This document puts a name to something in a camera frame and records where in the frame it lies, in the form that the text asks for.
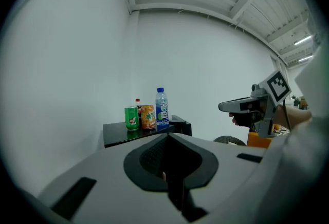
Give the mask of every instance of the ceiling light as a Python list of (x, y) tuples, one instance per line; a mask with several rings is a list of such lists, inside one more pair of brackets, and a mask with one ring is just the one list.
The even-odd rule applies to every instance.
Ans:
[(308, 56), (308, 57), (303, 58), (303, 59), (300, 59), (299, 62), (305, 61), (305, 60), (307, 60), (307, 59), (309, 59), (309, 58), (312, 58), (312, 57), (313, 57), (313, 55), (312, 55), (312, 56)]
[(310, 39), (310, 38), (312, 38), (312, 36), (308, 36), (308, 37), (306, 37), (306, 38), (304, 38), (304, 39), (302, 39), (302, 40), (300, 40), (300, 41), (295, 42), (295, 45), (298, 45), (298, 44), (300, 44), (300, 43), (302, 43), (302, 42), (304, 42), (304, 41), (307, 41), (307, 40)]

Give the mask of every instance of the blue label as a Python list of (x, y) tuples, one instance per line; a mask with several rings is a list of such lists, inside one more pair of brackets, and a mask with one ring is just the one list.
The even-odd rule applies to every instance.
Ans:
[(157, 122), (168, 122), (168, 104), (162, 102), (160, 105), (156, 106), (156, 120)]

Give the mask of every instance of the small side table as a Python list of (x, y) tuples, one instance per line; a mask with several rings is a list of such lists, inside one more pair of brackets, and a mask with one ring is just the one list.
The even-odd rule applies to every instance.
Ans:
[(161, 129), (156, 127), (155, 130), (143, 130), (142, 128), (139, 128), (136, 131), (128, 131), (125, 127), (125, 122), (103, 124), (104, 146), (107, 148), (138, 138), (169, 132), (192, 136), (192, 127), (189, 122), (176, 115), (172, 116), (169, 127)]

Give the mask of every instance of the forearm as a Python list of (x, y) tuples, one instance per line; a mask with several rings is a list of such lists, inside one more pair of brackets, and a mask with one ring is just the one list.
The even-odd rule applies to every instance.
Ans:
[[(290, 106), (287, 106), (286, 108), (287, 108), (287, 114), (289, 117), (291, 129), (293, 129), (296, 125), (309, 120), (312, 117), (310, 111), (308, 110), (299, 110)], [(284, 109), (282, 105), (278, 106), (273, 122), (275, 124), (282, 125), (285, 128), (289, 128), (286, 117), (284, 115)]]

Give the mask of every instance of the soda can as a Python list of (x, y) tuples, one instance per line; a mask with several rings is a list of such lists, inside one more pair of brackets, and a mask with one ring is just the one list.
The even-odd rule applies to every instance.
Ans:
[(156, 119), (153, 105), (142, 105), (142, 128), (144, 130), (152, 130), (156, 126)]
[(129, 131), (136, 131), (139, 127), (137, 106), (130, 106), (124, 109), (125, 127)]

